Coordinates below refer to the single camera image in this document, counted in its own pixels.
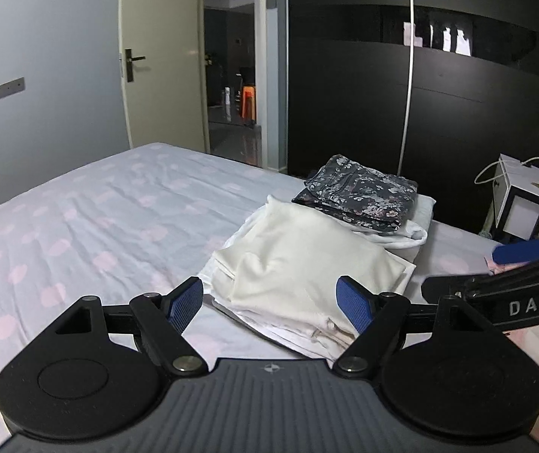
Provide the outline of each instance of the sliding wardrobe door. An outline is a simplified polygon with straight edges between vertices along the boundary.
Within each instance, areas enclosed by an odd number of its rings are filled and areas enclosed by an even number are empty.
[[[410,0],[289,0],[289,10],[289,173],[337,153],[395,173]]]
[[[401,173],[435,219],[477,233],[492,191],[476,174],[500,153],[539,156],[539,0],[414,0],[414,20]]]

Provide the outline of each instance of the cream colored garment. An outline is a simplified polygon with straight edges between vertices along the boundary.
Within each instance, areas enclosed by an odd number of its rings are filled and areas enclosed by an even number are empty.
[[[414,267],[330,216],[269,197],[199,276],[220,308],[256,331],[334,360],[356,335],[337,305],[338,278],[402,293]]]

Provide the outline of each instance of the white nightstand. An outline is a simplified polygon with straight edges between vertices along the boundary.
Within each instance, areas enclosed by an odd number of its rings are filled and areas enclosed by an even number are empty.
[[[500,155],[494,181],[492,237],[505,233],[524,240],[539,236],[539,168],[528,167],[510,156]]]

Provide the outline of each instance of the white lettering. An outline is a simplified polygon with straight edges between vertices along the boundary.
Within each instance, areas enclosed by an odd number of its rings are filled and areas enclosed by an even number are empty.
[[[525,309],[525,313],[527,313],[530,310],[533,310],[533,311],[537,310],[536,302],[533,301],[533,298],[530,298],[530,301],[527,302],[527,308]]]
[[[511,301],[509,303],[509,315],[513,316],[519,313],[519,310],[521,309],[521,305],[518,301]]]

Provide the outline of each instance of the orange stool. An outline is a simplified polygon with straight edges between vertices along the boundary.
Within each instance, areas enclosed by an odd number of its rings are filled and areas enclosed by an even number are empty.
[[[242,87],[242,111],[240,116],[242,119],[257,120],[257,106],[255,104],[255,87],[244,86]]]

